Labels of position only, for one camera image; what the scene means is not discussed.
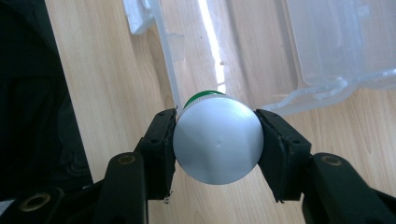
wooden surface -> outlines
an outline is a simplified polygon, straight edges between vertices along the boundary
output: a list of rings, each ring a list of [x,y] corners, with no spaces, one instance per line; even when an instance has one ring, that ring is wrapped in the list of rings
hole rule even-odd
[[[98,181],[109,159],[134,150],[153,116],[173,106],[159,37],[155,27],[130,35],[121,0],[47,0],[47,7]],[[286,120],[313,153],[346,158],[370,186],[396,195],[396,91],[358,90]],[[169,204],[149,202],[150,223],[304,223],[301,203],[275,203],[257,167],[230,185],[208,186],[177,165],[172,189]]]

green rim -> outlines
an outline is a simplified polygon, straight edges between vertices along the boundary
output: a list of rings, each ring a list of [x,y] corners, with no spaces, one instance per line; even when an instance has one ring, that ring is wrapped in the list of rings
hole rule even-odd
[[[189,104],[191,104],[194,100],[206,96],[206,95],[225,95],[222,92],[219,91],[201,91],[193,95],[190,100],[184,105],[184,108],[186,108]]]

wooden table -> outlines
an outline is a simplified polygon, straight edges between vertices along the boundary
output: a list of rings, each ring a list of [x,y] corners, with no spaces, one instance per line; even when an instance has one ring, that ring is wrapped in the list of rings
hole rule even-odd
[[[122,2],[47,0],[94,181],[110,158],[133,151],[153,116],[173,104],[156,28],[130,35]],[[396,195],[396,91],[358,90],[339,105],[287,116],[312,144],[349,160],[373,188]],[[275,203],[257,167],[208,186],[177,165],[169,204],[149,202],[150,223],[304,223],[301,202]]]

transparent plastic box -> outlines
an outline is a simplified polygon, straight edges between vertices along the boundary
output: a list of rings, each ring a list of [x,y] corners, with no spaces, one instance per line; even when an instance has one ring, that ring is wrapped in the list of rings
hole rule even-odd
[[[179,109],[214,90],[286,115],[396,86],[395,0],[143,2]]]

black cloth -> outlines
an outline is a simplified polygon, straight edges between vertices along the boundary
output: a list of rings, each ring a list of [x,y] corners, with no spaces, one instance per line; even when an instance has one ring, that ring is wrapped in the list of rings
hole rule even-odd
[[[0,2],[0,201],[92,183],[53,33],[17,10]]]

